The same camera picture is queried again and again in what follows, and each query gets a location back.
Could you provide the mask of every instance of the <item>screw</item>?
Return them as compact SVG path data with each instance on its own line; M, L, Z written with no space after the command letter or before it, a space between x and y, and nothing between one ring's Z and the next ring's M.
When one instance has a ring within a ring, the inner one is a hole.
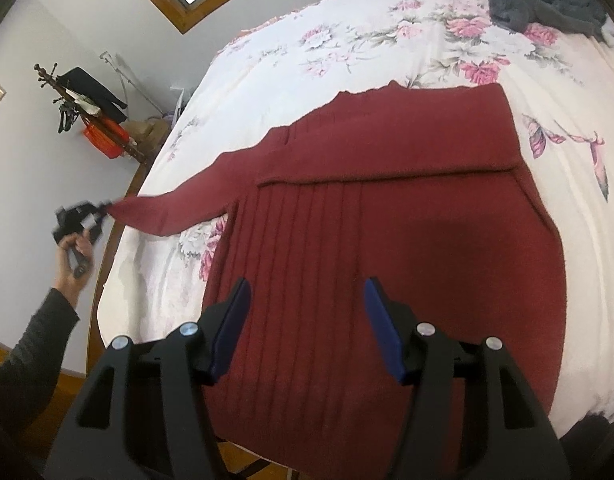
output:
M485 340L485 345L487 345L487 348L489 348L490 350L500 350L501 348L503 348L503 341L501 341L497 337L488 337Z
M129 345L129 338L126 335L119 335L113 341L111 341L111 346L114 350L122 350L124 347Z
M432 325L431 323L418 323L418 326L416 327L416 331L420 335L431 336L436 333L436 327Z
M185 323L183 326L180 327L180 333L186 337L194 335L196 332L198 332L198 325L193 322Z

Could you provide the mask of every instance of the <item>floral bedspread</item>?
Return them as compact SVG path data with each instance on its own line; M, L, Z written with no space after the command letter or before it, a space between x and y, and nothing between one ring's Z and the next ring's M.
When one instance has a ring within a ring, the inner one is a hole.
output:
M340 91L498 82L521 151L561 232L564 356L559 434L614 415L614 26L607 44L533 23L492 24L488 0L324 0L243 32L215 57L142 189L170 191L222 152L255 145ZM421 132L420 135L433 135ZM107 343L197 319L226 218L167 238L127 229L98 310Z

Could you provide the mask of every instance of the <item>black jacket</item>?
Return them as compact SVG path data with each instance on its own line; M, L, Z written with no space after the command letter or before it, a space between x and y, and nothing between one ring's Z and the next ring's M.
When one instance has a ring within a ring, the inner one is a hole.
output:
M75 67L68 73L58 76L56 81L60 86L89 97L103 110L107 117L118 124L126 120L127 116L116 108L116 105L124 110L127 108L127 104L120 101L118 97L80 67Z

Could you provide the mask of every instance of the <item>person's hand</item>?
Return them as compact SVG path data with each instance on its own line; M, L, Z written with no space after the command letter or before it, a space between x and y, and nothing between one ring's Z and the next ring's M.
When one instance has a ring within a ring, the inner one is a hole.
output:
M90 261L87 272L80 278L76 279L73 275L73 269L69 264L69 250L74 247L78 252L87 257ZM78 304L78 297L87 282L91 277L93 270L94 250L89 241L89 231L85 231L82 235L72 234L63 238L58 244L56 252L56 279L53 283L53 288L63 294L73 308Z

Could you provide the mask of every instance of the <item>coat rack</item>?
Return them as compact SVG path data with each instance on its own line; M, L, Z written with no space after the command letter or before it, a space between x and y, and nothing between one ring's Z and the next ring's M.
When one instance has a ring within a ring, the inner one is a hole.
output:
M116 132L108 128L106 124L104 124L103 121L100 120L100 118L88 114L79 104L77 104L75 99L67 93L65 88L63 88L57 83L55 78L53 78L53 72L56 70L57 65L57 63L53 65L52 73L48 73L47 70L43 69L37 63L34 65L34 70L36 70L39 75L38 80L42 82L42 85L40 85L40 87L43 88L46 85L51 86L56 92L58 92L58 94L60 94L60 97L62 99L69 102L78 111L81 118L86 119L92 124L94 124L94 126L97 127L98 130L100 130L109 139L113 140L118 146L122 147L123 150L125 150L130 156L135 158L135 160L137 160L139 163L148 164L148 157L144 153L141 153L138 149L136 149L133 144L131 144L130 142L126 142L122 137L116 134Z

